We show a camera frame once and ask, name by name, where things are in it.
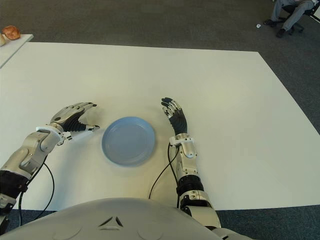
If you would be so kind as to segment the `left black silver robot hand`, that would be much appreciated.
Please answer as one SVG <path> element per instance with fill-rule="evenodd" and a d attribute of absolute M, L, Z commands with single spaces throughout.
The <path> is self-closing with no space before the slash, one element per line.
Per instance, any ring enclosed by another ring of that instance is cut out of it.
<path fill-rule="evenodd" d="M 57 112 L 50 120 L 49 125 L 57 127 L 62 132 L 95 131 L 98 125 L 84 124 L 79 121 L 89 109 L 96 107 L 92 102 L 79 102 L 66 106 Z"/>

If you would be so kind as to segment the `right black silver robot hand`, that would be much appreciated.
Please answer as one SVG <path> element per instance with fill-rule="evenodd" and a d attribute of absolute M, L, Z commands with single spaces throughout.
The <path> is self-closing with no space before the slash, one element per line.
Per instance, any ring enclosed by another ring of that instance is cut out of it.
<path fill-rule="evenodd" d="M 174 99 L 169 97 L 162 98 L 161 105 L 175 135 L 187 134 L 188 124 L 182 107 Z"/>

